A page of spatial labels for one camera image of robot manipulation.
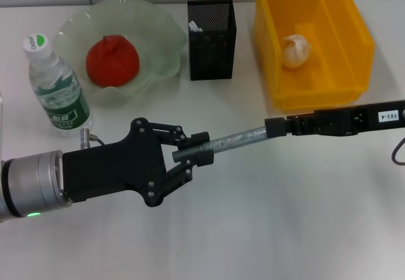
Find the plastic bottle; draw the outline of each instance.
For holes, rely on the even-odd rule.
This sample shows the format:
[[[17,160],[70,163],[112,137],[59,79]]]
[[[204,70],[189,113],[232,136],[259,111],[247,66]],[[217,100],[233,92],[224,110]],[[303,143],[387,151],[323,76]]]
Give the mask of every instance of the plastic bottle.
[[[91,128],[92,117],[75,72],[53,52],[47,37],[32,34],[24,39],[23,50],[30,61],[32,90],[59,134],[78,136]]]

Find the white tabletop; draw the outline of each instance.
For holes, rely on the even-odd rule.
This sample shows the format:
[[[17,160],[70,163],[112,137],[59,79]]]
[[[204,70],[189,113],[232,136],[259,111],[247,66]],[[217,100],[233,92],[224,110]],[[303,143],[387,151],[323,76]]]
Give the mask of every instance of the white tabletop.
[[[357,4],[376,42],[370,90],[359,103],[404,99],[405,0]],[[186,5],[166,7],[186,31]],[[55,134],[35,100],[20,43],[32,32],[55,34],[83,8],[0,9],[3,159],[79,148],[78,139]],[[236,4],[235,12],[232,80],[191,82],[185,48],[181,77],[142,101],[104,106],[89,99],[93,133],[118,141],[133,118],[146,117],[216,138],[279,116],[254,55],[254,4]],[[403,137],[404,129],[283,137],[216,155],[214,165],[194,169],[194,180],[157,208],[128,191],[7,221],[0,224],[0,277],[404,279],[405,167],[390,161]]]

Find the pen holder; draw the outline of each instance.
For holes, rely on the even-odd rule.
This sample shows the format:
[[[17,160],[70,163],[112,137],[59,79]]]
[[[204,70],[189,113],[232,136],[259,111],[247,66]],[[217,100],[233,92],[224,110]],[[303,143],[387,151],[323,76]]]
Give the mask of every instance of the pen holder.
[[[232,0],[189,1],[187,5],[191,80],[232,78],[236,40]]]

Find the fruit bowl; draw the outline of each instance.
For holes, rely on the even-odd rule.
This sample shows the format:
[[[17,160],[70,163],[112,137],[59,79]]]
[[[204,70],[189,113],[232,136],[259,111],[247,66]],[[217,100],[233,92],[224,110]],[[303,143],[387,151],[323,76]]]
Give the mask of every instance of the fruit bowl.
[[[138,74],[119,87],[100,87],[86,72],[87,53],[105,35],[124,36],[139,55]],[[114,91],[135,96],[177,74],[180,52],[186,43],[185,32],[161,6],[139,0],[107,0],[87,7],[65,22],[53,46],[72,66],[86,94]]]

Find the yellow storage box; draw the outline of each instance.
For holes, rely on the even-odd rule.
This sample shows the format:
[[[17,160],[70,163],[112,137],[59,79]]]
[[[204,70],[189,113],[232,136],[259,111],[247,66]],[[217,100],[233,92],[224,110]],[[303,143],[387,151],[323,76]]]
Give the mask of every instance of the yellow storage box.
[[[254,32],[275,107],[338,106],[367,90],[374,42],[353,0],[256,0]],[[307,38],[311,56],[288,69],[281,48],[294,34]]]

